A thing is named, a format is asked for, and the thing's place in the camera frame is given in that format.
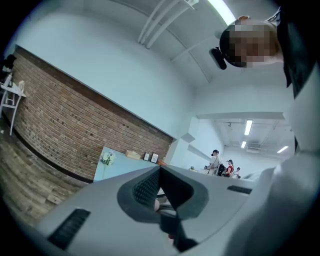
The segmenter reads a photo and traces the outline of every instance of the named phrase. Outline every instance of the wooden floor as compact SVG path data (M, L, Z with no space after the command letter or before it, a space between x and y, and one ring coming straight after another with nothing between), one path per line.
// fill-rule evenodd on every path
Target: wooden floor
M76 193L87 183L54 169L17 137L0 119L0 189L11 214L33 226L52 208Z

